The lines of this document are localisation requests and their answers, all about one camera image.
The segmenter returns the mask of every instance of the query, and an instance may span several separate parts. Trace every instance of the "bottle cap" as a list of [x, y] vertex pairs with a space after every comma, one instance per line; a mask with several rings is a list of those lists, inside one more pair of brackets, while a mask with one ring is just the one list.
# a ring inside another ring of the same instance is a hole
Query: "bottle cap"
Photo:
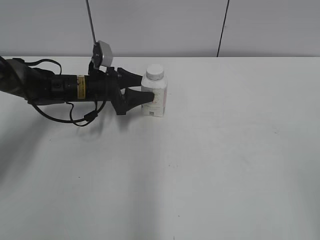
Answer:
[[146, 69], [146, 77], [150, 80], [160, 80], [164, 76], [165, 70], [160, 64], [151, 64]]

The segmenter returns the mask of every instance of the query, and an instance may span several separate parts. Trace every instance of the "white wall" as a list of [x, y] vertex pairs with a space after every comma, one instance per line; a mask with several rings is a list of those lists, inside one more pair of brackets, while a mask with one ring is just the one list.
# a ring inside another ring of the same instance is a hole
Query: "white wall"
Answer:
[[320, 56], [320, 0], [230, 0], [220, 56]]
[[[90, 0], [116, 56], [214, 56], [226, 0]], [[85, 0], [1, 0], [0, 55], [90, 56]]]

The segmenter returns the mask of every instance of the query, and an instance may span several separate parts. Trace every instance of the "pill bottle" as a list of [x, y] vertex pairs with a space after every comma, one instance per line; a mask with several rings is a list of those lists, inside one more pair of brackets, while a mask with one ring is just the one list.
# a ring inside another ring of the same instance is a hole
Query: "pill bottle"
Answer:
[[149, 65], [141, 81], [142, 92], [154, 93], [153, 102], [142, 104], [143, 115], [163, 117], [166, 108], [168, 79], [160, 64]]

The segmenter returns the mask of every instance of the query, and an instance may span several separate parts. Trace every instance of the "table surface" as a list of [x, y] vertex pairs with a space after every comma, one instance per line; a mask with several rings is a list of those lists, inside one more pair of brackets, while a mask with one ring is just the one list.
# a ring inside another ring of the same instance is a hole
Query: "table surface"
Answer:
[[[90, 60], [52, 58], [79, 75]], [[113, 62], [150, 63], [169, 79], [162, 118], [108, 104], [78, 128], [0, 94], [0, 239], [320, 239], [320, 58]]]

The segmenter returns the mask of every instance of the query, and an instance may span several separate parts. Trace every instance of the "black cable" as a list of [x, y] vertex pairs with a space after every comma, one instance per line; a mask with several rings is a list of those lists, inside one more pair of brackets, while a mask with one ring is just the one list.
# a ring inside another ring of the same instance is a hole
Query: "black cable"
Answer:
[[61, 75], [62, 73], [62, 66], [59, 62], [55, 61], [55, 60], [52, 60], [52, 59], [47, 59], [47, 58], [44, 58], [44, 59], [41, 59], [41, 60], [38, 60], [38, 61], [31, 61], [31, 62], [25, 62], [25, 60], [23, 60], [22, 58], [13, 58], [14, 60], [22, 63], [22, 64], [25, 64], [27, 66], [37, 66], [41, 63], [45, 63], [45, 62], [48, 62], [48, 63], [52, 63], [52, 64], [56, 64], [60, 67], [60, 73], [59, 75]]
[[227, 13], [228, 13], [228, 9], [229, 9], [229, 3], [230, 3], [230, 0], [228, 0], [228, 2], [227, 2], [227, 4], [226, 4], [226, 8], [225, 8], [225, 14], [224, 14], [224, 20], [223, 20], [223, 25], [222, 25], [222, 30], [221, 30], [219, 47], [218, 47], [218, 51], [217, 51], [217, 53], [216, 53], [216, 57], [217, 57], [217, 58], [219, 57], [220, 47], [221, 47], [221, 41], [222, 41], [222, 36], [224, 35], [225, 24], [226, 24], [226, 19], [227, 19]]
[[[45, 118], [54, 121], [54, 122], [58, 122], [58, 123], [63, 123], [63, 124], [76, 124], [76, 123], [81, 123], [85, 121], [85, 118], [81, 118], [81, 119], [77, 119], [77, 120], [63, 120], [63, 119], [58, 119], [55, 117], [52, 117], [48, 114], [46, 114], [45, 112], [43, 112], [35, 103], [34, 101], [31, 99], [31, 97], [28, 94], [27, 89], [25, 88], [24, 84], [22, 83], [20, 77], [18, 76], [18, 74], [16, 73], [16, 71], [13, 69], [13, 67], [2, 57], [0, 56], [0, 61], [4, 64], [5, 67], [7, 67], [11, 73], [13, 74], [15, 80], [17, 81], [17, 83], [19, 84], [19, 87], [21, 88], [26, 100], [28, 101], [28, 103], [30, 103], [33, 108], [42, 116], [44, 116]], [[107, 96], [105, 96], [102, 105], [100, 106], [100, 108], [96, 111], [97, 114], [99, 112], [101, 112], [101, 110], [104, 108], [104, 106], [106, 105], [107, 102]]]
[[[71, 120], [71, 121], [74, 121], [73, 118], [72, 118], [72, 111], [74, 110], [75, 105], [74, 105], [72, 102], [68, 102], [68, 101], [66, 101], [65, 103], [72, 106], [71, 109], [70, 109], [70, 112], [69, 112], [69, 117], [70, 117], [70, 120]], [[94, 105], [95, 105], [94, 111], [97, 111], [98, 102], [97, 102], [96, 100], [94, 101]], [[92, 120], [90, 120], [90, 121], [88, 121], [87, 123], [82, 124], [82, 125], [77, 124], [77, 123], [75, 123], [75, 122], [74, 122], [73, 124], [76, 125], [76, 126], [78, 126], [78, 127], [85, 127], [85, 126], [89, 125], [90, 123], [92, 123], [94, 119], [95, 119], [95, 118], [93, 118]]]

